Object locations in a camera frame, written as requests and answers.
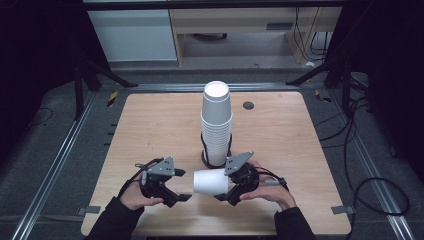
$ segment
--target black sleeve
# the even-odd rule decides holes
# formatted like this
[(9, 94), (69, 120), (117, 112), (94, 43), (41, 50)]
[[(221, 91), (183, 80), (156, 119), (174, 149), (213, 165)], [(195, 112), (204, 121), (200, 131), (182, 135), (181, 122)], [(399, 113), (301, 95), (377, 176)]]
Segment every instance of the black sleeve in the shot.
[(274, 215), (279, 240), (316, 239), (308, 222), (298, 207), (289, 208)]
[(85, 240), (129, 240), (143, 212), (144, 207), (133, 211), (113, 197)]

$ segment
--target person's hand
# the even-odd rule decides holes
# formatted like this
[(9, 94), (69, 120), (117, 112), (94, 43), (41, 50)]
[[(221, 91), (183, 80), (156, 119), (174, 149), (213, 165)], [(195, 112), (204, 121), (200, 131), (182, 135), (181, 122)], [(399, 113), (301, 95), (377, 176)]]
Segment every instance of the person's hand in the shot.
[(125, 207), (131, 210), (137, 210), (144, 206), (154, 206), (162, 203), (162, 198), (146, 198), (143, 196), (140, 190), (140, 178), (141, 173), (134, 179), (119, 200), (124, 204)]
[[(258, 162), (249, 160), (248, 163), (250, 163), (255, 168), (261, 167)], [(248, 192), (245, 194), (242, 194), (240, 196), (240, 200), (251, 200), (255, 198), (263, 198), (265, 200), (276, 202), (278, 205), (280, 205), (281, 209), (284, 211), (288, 208), (296, 207), (296, 202), (293, 198), (293, 196), (287, 191), (283, 186), (281, 185), (268, 185), (265, 184), (265, 180), (271, 179), (274, 180), (273, 177), (260, 174), (259, 175), (259, 186), (255, 191)]]

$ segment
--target wooden tabletop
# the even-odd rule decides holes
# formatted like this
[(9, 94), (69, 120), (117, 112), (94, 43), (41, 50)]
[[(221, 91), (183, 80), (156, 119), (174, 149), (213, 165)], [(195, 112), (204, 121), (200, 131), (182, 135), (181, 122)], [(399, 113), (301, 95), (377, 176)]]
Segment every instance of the wooden tabletop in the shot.
[[(243, 103), (254, 103), (246, 110)], [(342, 205), (303, 97), (298, 92), (232, 92), (231, 151), (253, 150), (252, 159), (284, 177), (290, 192), (315, 234), (347, 234), (346, 214), (334, 215)], [(132, 94), (128, 97), (100, 173), (90, 206), (101, 211), (134, 175), (135, 163), (174, 157), (183, 177), (166, 186), (177, 194), (193, 194), (193, 172), (207, 169), (201, 161), (202, 93)], [(237, 206), (212, 196), (193, 194), (172, 208), (146, 207), (134, 234), (141, 236), (275, 235), (276, 203), (263, 199)], [(87, 235), (99, 214), (87, 213)]]

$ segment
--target wire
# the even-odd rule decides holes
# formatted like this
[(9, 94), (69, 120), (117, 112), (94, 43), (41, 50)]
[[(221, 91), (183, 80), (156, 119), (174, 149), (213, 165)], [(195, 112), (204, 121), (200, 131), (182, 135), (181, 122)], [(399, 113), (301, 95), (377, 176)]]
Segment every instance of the wire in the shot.
[(336, 115), (334, 115), (334, 116), (332, 116), (332, 117), (329, 117), (329, 118), (327, 118), (327, 119), (325, 119), (325, 120), (323, 120), (323, 121), (321, 121), (321, 122), (319, 122), (319, 123), (315, 124), (315, 125), (314, 125), (314, 127), (318, 127), (319, 125), (321, 125), (321, 124), (323, 124), (323, 123), (325, 123), (325, 122), (328, 122), (328, 121), (330, 121), (331, 119), (333, 119), (333, 118), (335, 118), (335, 117), (337, 117), (337, 116), (340, 116), (340, 115), (342, 115), (342, 113), (337, 113)]
[(163, 158), (155, 158), (153, 160), (151, 160), (150, 162), (146, 163), (146, 164), (141, 164), (141, 163), (137, 163), (135, 164), (136, 167), (139, 167), (140, 170), (137, 171), (136, 174), (134, 174), (134, 176), (132, 176), (128, 181), (133, 182), (134, 179), (142, 172), (142, 171), (146, 171), (147, 169), (149, 169), (149, 166), (152, 165), (153, 163), (159, 163), (160, 161), (162, 161)]
[[(365, 98), (364, 97), (362, 97), (362, 98), (359, 98), (359, 99), (357, 99), (357, 100), (355, 100), (355, 102), (356, 102), (356, 105), (357, 105), (357, 102), (359, 102), (359, 101), (362, 101), (362, 100), (365, 100)], [(356, 111), (357, 109), (359, 109), (359, 108), (361, 108), (361, 107), (364, 107), (364, 106), (367, 106), (367, 104), (363, 104), (363, 105), (360, 105), (359, 107), (358, 106), (356, 106), (355, 105), (355, 108), (352, 110), (350, 110), (350, 112), (352, 112), (352, 111)], [(330, 119), (333, 119), (334, 117), (336, 117), (336, 116), (338, 116), (338, 115), (341, 115), (341, 113), (338, 113), (338, 114), (336, 114), (336, 115), (334, 115), (334, 116), (332, 116), (332, 117), (330, 117), (329, 119), (327, 119), (327, 120), (324, 120), (324, 121), (322, 121), (322, 122), (320, 122), (320, 123), (318, 123), (317, 125), (315, 125), (315, 126), (318, 126), (319, 124), (321, 124), (321, 123), (323, 123), (323, 122), (327, 122), (328, 120), (330, 120)], [(328, 137), (325, 137), (325, 138), (321, 138), (321, 139), (319, 139), (319, 141), (320, 142), (323, 142), (323, 141), (326, 141), (326, 140), (329, 140), (329, 139), (332, 139), (332, 138), (334, 138), (334, 137), (336, 137), (336, 136), (338, 136), (338, 135), (340, 135), (348, 126), (349, 126), (349, 124), (351, 123), (351, 121), (352, 121), (352, 118), (350, 118), (347, 122), (346, 122), (346, 124), (343, 126), (343, 128), (342, 129), (340, 129), (338, 132), (336, 132), (336, 133), (334, 133), (333, 135), (331, 135), (331, 136), (328, 136)]]
[(318, 55), (318, 56), (325, 56), (325, 54), (326, 54), (326, 51), (327, 51), (327, 38), (328, 38), (328, 32), (326, 32), (325, 33), (325, 39), (324, 39), (324, 47), (323, 48), (321, 48), (321, 44), (320, 44), (320, 42), (319, 42), (319, 32), (315, 32), (314, 33), (314, 36), (312, 37), (312, 43), (314, 42), (314, 40), (315, 40), (315, 38), (317, 39), (317, 44), (318, 44), (318, 46), (320, 47), (320, 48), (314, 48), (313, 46), (312, 46), (312, 43), (311, 43), (311, 45), (309, 45), (309, 48), (310, 48), (310, 50), (311, 50), (311, 53), (313, 53), (313, 54), (315, 54), (315, 55)]
[[(322, 60), (322, 58), (321, 59), (315, 59), (315, 58), (312, 58), (312, 57), (309, 57), (308, 56), (307, 51), (306, 51), (306, 48), (305, 48), (305, 44), (303, 42), (302, 34), (300, 32), (300, 28), (299, 28), (298, 22), (299, 22), (299, 7), (296, 7), (295, 24), (294, 24), (294, 28), (293, 28), (293, 38), (294, 38), (294, 41), (295, 41), (297, 47), (300, 49), (300, 52), (302, 54), (302, 57), (304, 59), (306, 59), (307, 61), (312, 61), (312, 62)], [(297, 41), (297, 39), (296, 39), (296, 30), (299, 33), (299, 38), (300, 38), (300, 41), (301, 41), (302, 44), (300, 44)]]
[(246, 174), (244, 174), (244, 175), (242, 175), (242, 176), (234, 179), (233, 182), (239, 182), (239, 181), (241, 181), (241, 180), (243, 180), (243, 179), (245, 179), (245, 178), (247, 178), (249, 176), (253, 176), (253, 175), (268, 175), (268, 176), (271, 176), (271, 177), (274, 177), (275, 179), (277, 179), (279, 183), (285, 183), (286, 182), (284, 178), (278, 177), (277, 175), (275, 175), (274, 173), (272, 173), (271, 171), (269, 171), (266, 168), (262, 168), (262, 167), (255, 167), (255, 168), (256, 169), (262, 169), (265, 172), (259, 172), (259, 171), (257, 171), (257, 172), (246, 173)]
[[(353, 138), (355, 138), (355, 135), (356, 135), (356, 131), (353, 132), (352, 137), (347, 141), (347, 143), (350, 143), (353, 140)], [(345, 143), (342, 143), (342, 144), (339, 144), (339, 145), (323, 146), (321, 148), (336, 148), (336, 147), (343, 147), (344, 145), (345, 145)]]
[[(349, 124), (349, 128), (348, 128), (347, 134), (345, 136), (345, 140), (344, 140), (345, 144), (343, 146), (344, 172), (345, 172), (346, 180), (348, 182), (348, 186), (349, 186), (350, 190), (353, 193), (353, 204), (352, 204), (352, 206), (354, 208), (356, 208), (357, 201), (359, 201), (366, 208), (370, 209), (371, 211), (374, 211), (374, 212), (377, 212), (377, 213), (380, 213), (380, 214), (389, 215), (389, 216), (402, 216), (402, 215), (406, 214), (409, 211), (409, 209), (410, 209), (410, 201), (409, 201), (409, 198), (408, 198), (407, 194), (402, 190), (402, 188), (399, 187), (398, 185), (396, 185), (394, 182), (392, 182), (392, 181), (390, 181), (388, 179), (385, 179), (385, 178), (381, 178), (381, 177), (371, 177), (371, 178), (366, 178), (365, 180), (363, 180), (356, 188), (353, 187), (352, 181), (351, 181), (350, 176), (349, 176), (348, 167), (347, 167), (347, 145), (348, 145), (348, 139), (349, 139), (350, 132), (352, 130), (352, 127), (355, 125), (355, 121), (354, 121), (355, 120), (354, 119), (355, 118), (355, 112), (359, 109), (359, 107), (357, 106), (358, 103), (359, 103), (358, 100), (355, 101), (350, 106), (350, 111), (351, 111), (351, 114), (350, 114), (351, 119), (350, 120), (351, 121), (350, 121), (350, 124)], [(380, 209), (378, 209), (376, 207), (373, 207), (371, 204), (369, 204), (368, 202), (366, 202), (365, 200), (363, 200), (362, 198), (360, 198), (359, 197), (359, 191), (361, 190), (361, 188), (366, 183), (368, 183), (370, 181), (384, 181), (384, 182), (390, 183), (394, 188), (396, 188), (402, 194), (402, 196), (403, 196), (403, 198), (405, 199), (405, 202), (406, 202), (405, 208), (402, 211), (400, 211), (400, 212), (387, 212), (387, 211), (380, 210)], [(355, 226), (355, 220), (356, 220), (356, 215), (355, 215), (355, 213), (353, 213), (352, 214), (352, 217), (351, 217), (351, 231), (346, 236), (346, 239), (350, 239), (350, 237), (352, 236), (352, 232), (353, 232), (353, 229), (354, 229), (354, 226)]]
[(41, 122), (32, 123), (31, 126), (35, 126), (35, 125), (40, 125), (40, 124), (46, 123), (53, 116), (53, 110), (51, 108), (40, 108), (39, 110), (49, 110), (50, 111), (50, 116), (48, 116), (46, 120), (43, 120)]

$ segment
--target white paper cup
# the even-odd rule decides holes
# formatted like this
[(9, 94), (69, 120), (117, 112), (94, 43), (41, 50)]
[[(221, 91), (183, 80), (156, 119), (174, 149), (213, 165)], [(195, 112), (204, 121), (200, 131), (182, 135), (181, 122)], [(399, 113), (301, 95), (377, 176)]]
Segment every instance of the white paper cup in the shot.
[(203, 91), (202, 118), (211, 125), (222, 125), (231, 118), (230, 90), (224, 82), (206, 84)]
[(225, 169), (200, 170), (194, 172), (195, 193), (218, 195), (228, 193), (228, 176), (224, 175)]

